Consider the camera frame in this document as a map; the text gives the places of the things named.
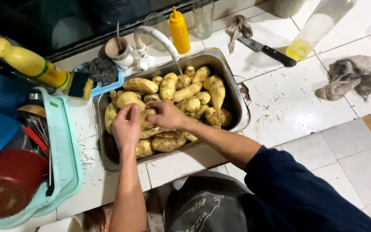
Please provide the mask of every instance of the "dirty rag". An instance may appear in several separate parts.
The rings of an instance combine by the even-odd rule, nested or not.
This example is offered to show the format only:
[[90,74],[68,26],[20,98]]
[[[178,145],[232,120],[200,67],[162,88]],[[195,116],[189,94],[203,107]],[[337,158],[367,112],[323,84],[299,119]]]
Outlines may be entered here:
[[231,53],[234,51],[235,41],[244,36],[246,38],[253,37],[253,29],[251,29],[247,18],[244,15],[236,15],[233,17],[233,21],[227,28],[227,33],[231,36],[230,44],[228,45],[228,50]]
[[337,101],[354,89],[364,101],[371,94],[371,56],[350,56],[333,64],[329,84],[315,91],[318,98]]
[[118,69],[116,64],[108,59],[97,57],[90,62],[82,64],[82,71],[88,73],[95,82],[118,81]]

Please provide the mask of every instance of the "black knife handle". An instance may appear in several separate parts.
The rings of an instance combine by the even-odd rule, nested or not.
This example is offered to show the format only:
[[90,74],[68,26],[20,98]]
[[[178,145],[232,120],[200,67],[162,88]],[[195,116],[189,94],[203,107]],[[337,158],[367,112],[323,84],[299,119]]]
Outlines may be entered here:
[[281,52],[278,52],[271,47],[265,45],[262,49],[262,52],[264,52],[266,55],[270,56],[271,58],[280,61],[284,66],[286,67],[293,67],[296,66],[297,62],[293,60],[292,58],[284,55]]

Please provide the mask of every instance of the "white faucet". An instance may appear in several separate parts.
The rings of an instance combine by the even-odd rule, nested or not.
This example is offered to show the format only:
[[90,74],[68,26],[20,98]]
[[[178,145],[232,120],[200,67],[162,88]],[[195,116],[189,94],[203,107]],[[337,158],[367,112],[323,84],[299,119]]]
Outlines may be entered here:
[[134,40],[137,46],[137,51],[141,55],[140,59],[138,60],[137,66],[140,71],[146,71],[149,66],[152,66],[155,63],[154,57],[147,54],[147,47],[141,41],[140,34],[151,35],[152,37],[160,41],[170,52],[173,60],[178,62],[178,60],[180,59],[180,54],[178,53],[173,43],[167,38],[167,36],[152,27],[139,26],[134,30]]

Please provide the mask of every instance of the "navy blue sleeve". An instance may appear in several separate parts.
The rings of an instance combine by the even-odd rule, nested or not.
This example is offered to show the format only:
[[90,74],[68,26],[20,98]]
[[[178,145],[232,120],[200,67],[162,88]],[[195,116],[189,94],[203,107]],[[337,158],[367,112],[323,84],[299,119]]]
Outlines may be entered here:
[[247,164],[245,183],[299,231],[371,231],[371,218],[286,151],[262,146]]

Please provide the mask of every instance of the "mint green dish rack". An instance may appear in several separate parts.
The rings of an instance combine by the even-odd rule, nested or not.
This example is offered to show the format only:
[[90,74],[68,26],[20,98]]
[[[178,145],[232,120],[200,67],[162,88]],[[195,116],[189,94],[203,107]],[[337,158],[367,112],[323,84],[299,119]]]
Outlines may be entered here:
[[28,206],[19,213],[0,219],[0,229],[12,229],[30,218],[47,215],[66,199],[75,195],[82,186],[82,167],[74,124],[67,100],[62,95],[51,96],[42,87],[35,87],[43,95],[49,132],[54,174],[54,192],[45,196],[48,189],[42,183]]

